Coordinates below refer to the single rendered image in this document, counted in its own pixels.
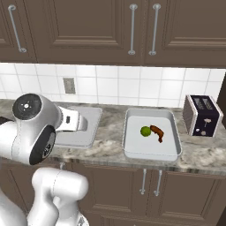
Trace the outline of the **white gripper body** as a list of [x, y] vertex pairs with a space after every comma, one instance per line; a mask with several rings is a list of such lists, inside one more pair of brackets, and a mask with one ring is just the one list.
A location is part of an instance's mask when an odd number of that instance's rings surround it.
[[83, 116], [79, 116], [79, 121], [78, 121], [78, 128], [77, 130], [78, 131], [86, 131], [87, 130], [87, 125], [88, 125], [88, 122], [87, 122], [87, 119]]

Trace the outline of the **green lime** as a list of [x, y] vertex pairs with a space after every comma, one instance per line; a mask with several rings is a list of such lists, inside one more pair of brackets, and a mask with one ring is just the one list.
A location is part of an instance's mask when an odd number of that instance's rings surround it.
[[140, 129], [140, 134], [143, 136], [143, 137], [148, 137], [151, 135], [151, 129], [148, 127], [148, 126], [143, 126], [141, 129]]

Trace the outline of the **brown chicken drumstick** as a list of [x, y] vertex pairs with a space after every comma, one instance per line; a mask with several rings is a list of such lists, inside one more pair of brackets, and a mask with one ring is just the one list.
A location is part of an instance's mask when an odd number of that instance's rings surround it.
[[150, 130], [158, 135], [158, 137], [159, 137], [158, 141], [160, 143], [162, 143], [162, 138], [163, 138], [164, 132], [159, 127], [157, 127], [155, 125], [151, 125]]

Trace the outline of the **brown base cupboard door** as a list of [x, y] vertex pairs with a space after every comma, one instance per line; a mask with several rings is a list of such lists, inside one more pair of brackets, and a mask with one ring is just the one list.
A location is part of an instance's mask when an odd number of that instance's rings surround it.
[[91, 220], [91, 214], [144, 219], [147, 211], [149, 174], [145, 194], [141, 195], [143, 169], [73, 163], [72, 170], [88, 180], [87, 195], [79, 201], [82, 214]]
[[216, 226], [226, 207], [226, 177], [162, 171], [155, 197], [158, 170], [150, 180], [147, 217], [157, 222]]
[[5, 195], [25, 215], [28, 215], [34, 202], [34, 188], [32, 187], [32, 176], [41, 167], [59, 168], [59, 162], [48, 162], [27, 166], [18, 162], [3, 159], [0, 165], [0, 188]]

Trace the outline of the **black and white toaster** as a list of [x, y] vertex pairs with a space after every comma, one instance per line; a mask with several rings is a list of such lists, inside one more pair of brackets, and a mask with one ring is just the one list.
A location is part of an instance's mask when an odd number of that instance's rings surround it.
[[223, 113], [209, 95], [185, 96], [183, 119], [190, 136], [214, 137]]

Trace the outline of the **brown tall cupboard side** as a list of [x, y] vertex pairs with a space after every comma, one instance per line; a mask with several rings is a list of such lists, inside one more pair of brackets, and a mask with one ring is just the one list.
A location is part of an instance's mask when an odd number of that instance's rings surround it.
[[226, 129], [226, 79], [223, 80], [222, 87], [218, 95], [217, 104], [223, 113], [222, 124]]

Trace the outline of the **grey wall outlet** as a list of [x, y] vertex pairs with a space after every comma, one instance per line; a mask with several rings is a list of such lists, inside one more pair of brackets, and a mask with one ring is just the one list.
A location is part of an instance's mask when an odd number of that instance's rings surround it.
[[63, 78], [64, 81], [64, 91], [67, 94], [76, 94], [75, 84], [73, 78]]

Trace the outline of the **brown wall cupboard door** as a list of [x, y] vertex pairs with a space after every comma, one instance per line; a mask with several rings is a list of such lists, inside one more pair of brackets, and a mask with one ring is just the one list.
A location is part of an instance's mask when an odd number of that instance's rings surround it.
[[[24, 0], [37, 62], [141, 64], [143, 0]], [[135, 11], [135, 54], [130, 5]]]
[[[155, 56], [154, 4], [160, 4]], [[226, 0], [147, 0], [144, 64], [226, 68]]]
[[[8, 6], [14, 4], [13, 17], [19, 35], [20, 44], [26, 53], [20, 53], [8, 12]], [[0, 63], [36, 63], [33, 38], [31, 35], [24, 0], [0, 0]]]

